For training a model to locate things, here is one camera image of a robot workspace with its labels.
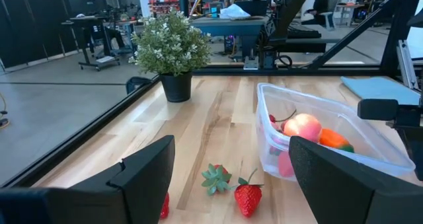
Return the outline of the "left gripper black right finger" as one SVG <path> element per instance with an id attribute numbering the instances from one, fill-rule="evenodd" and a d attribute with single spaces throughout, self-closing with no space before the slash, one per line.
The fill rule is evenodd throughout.
<path id="1" fill-rule="evenodd" d="M 291 137 L 289 157 L 318 224 L 423 224 L 423 186 L 302 137 Z"/>

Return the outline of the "pink red round fruit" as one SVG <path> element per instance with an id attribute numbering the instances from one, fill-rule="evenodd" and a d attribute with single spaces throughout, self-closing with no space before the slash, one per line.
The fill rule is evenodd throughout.
<path id="1" fill-rule="evenodd" d="M 289 178 L 294 176 L 293 167 L 288 151 L 281 151 L 278 155 L 278 172 L 281 177 Z"/>

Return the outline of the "black rolling cart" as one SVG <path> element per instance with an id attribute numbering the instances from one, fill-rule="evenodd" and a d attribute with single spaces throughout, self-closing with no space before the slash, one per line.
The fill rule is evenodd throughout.
<path id="1" fill-rule="evenodd" d="M 83 53 L 84 61 L 78 63 L 81 70 L 93 67 L 100 71 L 105 65 L 120 65 L 120 60 L 112 53 L 104 20 L 104 17 L 84 16 L 73 17 L 61 23 L 72 29 L 76 45 Z"/>

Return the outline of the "orange carrot green top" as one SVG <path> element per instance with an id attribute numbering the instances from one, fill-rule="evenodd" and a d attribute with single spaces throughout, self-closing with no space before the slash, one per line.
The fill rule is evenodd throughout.
<path id="1" fill-rule="evenodd" d="M 327 147 L 332 147 L 335 149 L 355 153 L 354 147 L 350 144 L 350 142 L 346 138 L 344 138 L 339 133 L 328 128 L 322 129 L 319 143 Z"/>

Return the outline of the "red strawberry green leaves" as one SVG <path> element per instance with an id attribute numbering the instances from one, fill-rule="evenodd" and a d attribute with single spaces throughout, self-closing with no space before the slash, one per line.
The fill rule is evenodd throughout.
<path id="1" fill-rule="evenodd" d="M 206 189 L 207 195 L 212 196 L 216 192 L 224 193 L 230 190 L 229 181 L 232 177 L 223 165 L 209 164 L 208 169 L 202 172 L 204 181 L 201 186 Z"/>
<path id="2" fill-rule="evenodd" d="M 257 168 L 254 169 L 247 180 L 239 177 L 238 186 L 234 191 L 234 198 L 240 212 L 248 218 L 254 214 L 262 198 L 263 184 L 251 183 L 251 178 L 257 170 Z"/>
<path id="3" fill-rule="evenodd" d="M 169 193 L 166 193 L 165 200 L 161 209 L 160 219 L 166 219 L 169 215 Z"/>

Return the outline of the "clear plastic tupperware container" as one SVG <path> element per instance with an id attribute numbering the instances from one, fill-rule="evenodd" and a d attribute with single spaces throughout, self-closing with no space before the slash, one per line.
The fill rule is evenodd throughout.
<path id="1" fill-rule="evenodd" d="M 348 105 L 269 83 L 257 85 L 257 98 L 256 133 L 259 157 L 264 172 L 272 176 L 296 180 L 295 174 L 289 178 L 281 177 L 278 172 L 278 156 L 269 154 L 270 146 L 288 151 L 290 137 L 282 133 L 282 122 L 271 122 L 268 115 L 283 119 L 294 110 L 297 110 L 295 115 L 313 115 L 324 128 L 346 138 L 354 147 L 355 153 L 333 149 L 346 157 L 391 176 L 401 176 L 415 170 L 415 164 L 406 154 L 371 124 L 359 118 L 356 110 Z"/>

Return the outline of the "silver aluminium extrusion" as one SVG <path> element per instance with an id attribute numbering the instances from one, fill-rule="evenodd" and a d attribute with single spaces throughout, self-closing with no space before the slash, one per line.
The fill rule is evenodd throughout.
<path id="1" fill-rule="evenodd" d="M 412 58 L 406 40 L 398 41 L 397 57 L 404 85 L 410 89 L 417 89 L 418 80 L 416 78 L 414 64 L 412 62 Z"/>

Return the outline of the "teal folded cloth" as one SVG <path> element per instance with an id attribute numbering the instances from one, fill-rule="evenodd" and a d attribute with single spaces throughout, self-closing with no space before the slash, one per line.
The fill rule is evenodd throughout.
<path id="1" fill-rule="evenodd" d="M 395 99 L 399 104 L 419 105 L 420 94 L 383 77 L 340 78 L 343 84 L 362 99 Z"/>

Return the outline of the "red storage shelf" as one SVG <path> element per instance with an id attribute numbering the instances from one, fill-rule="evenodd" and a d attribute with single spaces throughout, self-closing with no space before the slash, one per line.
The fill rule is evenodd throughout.
<path id="1" fill-rule="evenodd" d="M 148 5 L 152 17 L 165 15 L 171 9 L 180 9 L 179 0 L 149 0 Z"/>

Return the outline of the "person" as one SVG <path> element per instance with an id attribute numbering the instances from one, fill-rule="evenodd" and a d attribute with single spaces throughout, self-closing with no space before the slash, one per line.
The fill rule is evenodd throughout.
<path id="1" fill-rule="evenodd" d="M 307 9 L 305 14 L 313 15 L 313 19 L 302 21 L 302 25 L 318 24 L 324 26 L 326 24 L 325 16 L 322 13 L 328 12 L 328 0 L 315 0 L 312 9 Z"/>

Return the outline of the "grey desk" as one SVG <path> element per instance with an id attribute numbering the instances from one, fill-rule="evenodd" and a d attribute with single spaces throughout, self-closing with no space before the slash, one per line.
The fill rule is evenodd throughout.
<path id="1" fill-rule="evenodd" d="M 245 19 L 200 18 L 191 22 L 193 27 L 212 36 L 236 36 L 241 38 L 242 58 L 256 55 L 256 43 L 268 17 L 247 17 Z"/>

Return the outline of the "green potted plant black pot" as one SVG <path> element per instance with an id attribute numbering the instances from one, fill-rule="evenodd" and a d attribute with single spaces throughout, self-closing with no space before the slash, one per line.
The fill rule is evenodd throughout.
<path id="1" fill-rule="evenodd" d="M 184 102 L 191 97 L 192 72 L 210 62 L 210 38 L 171 8 L 165 15 L 145 18 L 143 32 L 131 35 L 137 48 L 128 62 L 158 74 L 169 102 Z"/>

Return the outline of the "red cherry green stem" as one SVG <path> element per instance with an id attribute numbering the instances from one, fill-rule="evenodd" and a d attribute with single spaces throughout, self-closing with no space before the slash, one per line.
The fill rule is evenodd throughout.
<path id="1" fill-rule="evenodd" d="M 271 122 L 274 122 L 274 123 L 285 122 L 285 121 L 291 119 L 296 114 L 296 112 L 297 112 L 297 110 L 294 110 L 287 118 L 283 118 L 283 119 L 277 119 L 275 116 L 273 116 L 271 114 L 269 114 L 268 116 L 269 116 L 269 119 L 270 119 Z"/>

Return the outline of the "pink orange toy peach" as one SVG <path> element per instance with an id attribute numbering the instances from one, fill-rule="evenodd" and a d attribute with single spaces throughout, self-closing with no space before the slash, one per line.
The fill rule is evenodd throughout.
<path id="1" fill-rule="evenodd" d="M 316 117 L 310 114 L 298 114 L 285 123 L 283 133 L 287 136 L 299 136 L 309 141 L 318 142 L 322 128 Z"/>

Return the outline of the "black partition panels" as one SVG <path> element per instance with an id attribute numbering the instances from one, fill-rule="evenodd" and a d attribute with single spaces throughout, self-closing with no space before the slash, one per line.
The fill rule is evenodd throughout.
<path id="1" fill-rule="evenodd" d="M 0 65 L 10 68 L 77 49 L 63 23 L 105 8 L 105 0 L 0 0 Z"/>

